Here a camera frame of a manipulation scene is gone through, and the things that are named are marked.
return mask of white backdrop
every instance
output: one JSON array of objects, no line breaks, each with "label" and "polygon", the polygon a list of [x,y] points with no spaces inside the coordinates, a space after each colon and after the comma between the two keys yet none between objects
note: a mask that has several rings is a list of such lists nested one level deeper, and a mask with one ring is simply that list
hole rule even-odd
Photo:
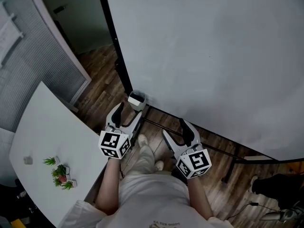
[{"label": "white backdrop", "polygon": [[278,160],[304,158],[304,0],[108,0],[134,89]]}]

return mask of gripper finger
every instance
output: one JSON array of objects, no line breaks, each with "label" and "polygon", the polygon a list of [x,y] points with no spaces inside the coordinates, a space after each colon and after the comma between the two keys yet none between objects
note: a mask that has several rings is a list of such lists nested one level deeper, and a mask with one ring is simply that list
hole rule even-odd
[{"label": "gripper finger", "polygon": [[119,128],[121,121],[121,114],[124,109],[124,103],[121,102],[117,106],[115,106],[109,114],[106,116],[105,124],[110,125],[112,127]]},{"label": "gripper finger", "polygon": [[166,130],[163,129],[161,133],[169,149],[174,153],[174,157],[176,159],[178,159],[180,155],[188,149],[188,146],[185,144],[184,145],[177,144],[176,141]]},{"label": "gripper finger", "polygon": [[133,132],[136,130],[138,124],[139,124],[139,121],[142,117],[142,114],[143,112],[140,111],[139,113],[137,113],[137,115],[129,122],[128,125],[123,125],[121,126],[119,129],[128,134],[130,136],[130,138],[133,137]]},{"label": "gripper finger", "polygon": [[182,137],[188,147],[200,143],[200,134],[191,123],[184,119],[180,119],[180,124],[183,130]]}]

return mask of cable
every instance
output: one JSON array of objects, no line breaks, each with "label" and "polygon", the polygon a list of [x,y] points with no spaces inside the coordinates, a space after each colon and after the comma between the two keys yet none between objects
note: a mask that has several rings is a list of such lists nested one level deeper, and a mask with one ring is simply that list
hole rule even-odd
[{"label": "cable", "polygon": [[268,208],[268,207],[266,207],[264,205],[260,205],[259,203],[253,203],[253,202],[251,202],[251,203],[248,203],[248,204],[244,205],[243,208],[241,208],[241,210],[239,211],[239,213],[237,213],[236,215],[228,217],[227,220],[230,219],[230,218],[233,218],[233,217],[235,217],[237,215],[239,215],[248,205],[251,205],[251,206],[261,206],[263,208],[270,209],[270,210],[273,210],[275,212],[279,212],[278,210]]},{"label": "cable", "polygon": [[122,166],[121,165],[119,165],[119,171],[120,171],[120,174],[122,175],[122,178],[124,179],[124,173],[122,171]]},{"label": "cable", "polygon": [[230,218],[233,218],[233,217],[239,215],[239,214],[240,214],[248,205],[250,205],[250,203],[246,204],[246,205],[240,210],[240,212],[237,213],[236,215],[233,215],[233,216],[228,217],[227,220],[229,220]]}]

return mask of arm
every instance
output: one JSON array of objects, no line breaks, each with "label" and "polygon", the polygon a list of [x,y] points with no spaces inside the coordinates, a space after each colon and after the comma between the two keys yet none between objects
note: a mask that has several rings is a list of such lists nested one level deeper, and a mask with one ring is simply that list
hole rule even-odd
[{"label": "arm", "polygon": [[213,217],[214,215],[206,197],[204,187],[198,177],[188,180],[188,190],[191,207],[193,207],[206,220]]},{"label": "arm", "polygon": [[95,207],[107,215],[112,215],[118,210],[119,168],[119,159],[108,160],[95,202]]}]

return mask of black frame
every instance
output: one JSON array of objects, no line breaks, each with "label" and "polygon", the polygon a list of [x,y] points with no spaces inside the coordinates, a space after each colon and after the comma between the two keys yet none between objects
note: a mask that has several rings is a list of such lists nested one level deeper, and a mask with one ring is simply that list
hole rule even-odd
[{"label": "black frame", "polygon": [[[101,1],[101,5],[102,5],[102,8],[103,8],[103,11],[104,11],[104,16],[105,16],[105,19],[106,19],[106,22],[107,22],[107,25],[108,25],[108,28],[109,28],[109,31],[110,31],[110,34],[111,34],[111,37],[112,37],[112,41],[113,41],[113,44],[114,44],[114,47],[115,47],[115,50],[116,50],[117,56],[118,56],[118,60],[115,62],[115,69],[116,69],[116,71],[117,71],[117,73],[118,73],[118,75],[119,75],[119,77],[121,79],[121,82],[122,82],[122,84],[124,86],[126,94],[129,95],[133,91],[133,88],[132,88],[132,84],[131,84],[131,81],[130,81],[130,78],[129,78],[129,75],[128,75],[127,68],[126,68],[125,63],[124,63],[124,57],[123,57],[123,54],[122,54],[122,51],[121,51],[121,48],[120,48],[120,45],[119,45],[119,41],[118,41],[118,38],[117,38],[117,34],[116,34],[116,30],[115,30],[113,19],[112,19],[109,3],[108,3],[108,0],[100,0],[100,1]],[[160,110],[160,109],[158,109],[156,107],[153,107],[153,106],[150,106],[150,105],[148,105],[148,107],[149,108],[148,108],[147,113],[145,114],[144,117],[142,117],[142,122],[141,122],[142,124],[140,125],[140,128],[142,127],[142,125],[144,124],[144,122],[148,122],[150,124],[153,124],[155,126],[158,126],[158,127],[162,128],[162,129],[165,129],[166,131],[168,131],[170,133],[176,134],[178,136],[182,136],[181,133],[178,133],[178,132],[176,132],[176,131],[174,131],[172,129],[166,128],[166,127],[164,127],[164,126],[162,126],[162,125],[160,125],[158,123],[155,123],[155,122],[153,122],[153,121],[151,121],[151,120],[149,120],[147,118],[151,109],[158,110],[158,111],[163,112],[164,114],[170,115],[170,116],[172,116],[174,118],[178,118],[178,117],[176,117],[176,116],[174,116],[172,114],[169,114],[167,112],[164,112],[164,111],[162,111],[162,110]],[[255,150],[253,150],[253,151],[255,151],[255,152],[257,152],[257,153],[259,153],[259,154],[261,154],[263,156],[269,157],[271,160],[248,161],[248,160],[246,160],[246,159],[244,159],[242,157],[239,157],[238,156],[238,151],[239,151],[239,147],[240,146],[245,147],[247,149],[250,149],[250,148],[248,148],[248,147],[246,147],[244,145],[241,145],[241,144],[239,144],[239,143],[237,143],[235,141],[232,141],[232,140],[230,140],[228,138],[225,138],[225,137],[223,137],[221,135],[213,133],[213,132],[211,132],[211,131],[209,131],[207,129],[199,127],[199,126],[197,126],[195,124],[193,124],[193,125],[196,126],[197,128],[200,128],[200,129],[202,129],[204,131],[207,131],[207,132],[212,133],[212,134],[214,134],[216,136],[224,138],[224,139],[226,139],[226,140],[228,140],[228,141],[230,141],[230,142],[232,142],[232,143],[235,144],[235,146],[236,146],[235,152],[234,152],[234,154],[231,154],[231,153],[228,153],[226,151],[217,149],[217,148],[215,148],[213,146],[210,146],[208,144],[201,143],[206,148],[218,151],[218,152],[220,152],[222,154],[225,154],[225,155],[228,155],[228,156],[232,157],[232,161],[231,161],[229,170],[228,170],[226,176],[222,179],[222,181],[225,182],[225,183],[228,183],[229,178],[230,178],[230,176],[232,174],[232,171],[233,171],[233,168],[234,168],[235,164],[282,164],[282,163],[293,163],[293,162],[304,161],[304,158],[294,159],[294,160],[287,160],[287,161],[278,161],[278,160],[276,160],[276,159],[274,159],[274,158],[272,158],[270,156],[267,156],[267,155],[262,154],[262,153],[260,153],[258,151],[255,151]]]}]

